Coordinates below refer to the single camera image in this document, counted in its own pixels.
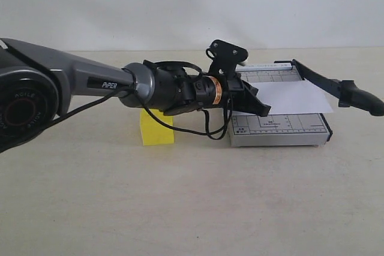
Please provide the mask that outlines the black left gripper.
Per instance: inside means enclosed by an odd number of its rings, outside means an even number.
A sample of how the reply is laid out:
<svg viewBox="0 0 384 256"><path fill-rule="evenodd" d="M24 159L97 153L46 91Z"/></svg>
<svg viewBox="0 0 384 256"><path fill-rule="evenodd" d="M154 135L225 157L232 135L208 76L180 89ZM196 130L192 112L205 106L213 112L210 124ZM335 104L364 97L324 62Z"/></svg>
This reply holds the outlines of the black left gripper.
<svg viewBox="0 0 384 256"><path fill-rule="evenodd" d="M257 116L267 116L271 107L257 98L258 89L241 80L240 74L227 78L224 74L202 77L192 76L195 97L192 109L223 108L228 100L233 101L232 115L235 112Z"/></svg>

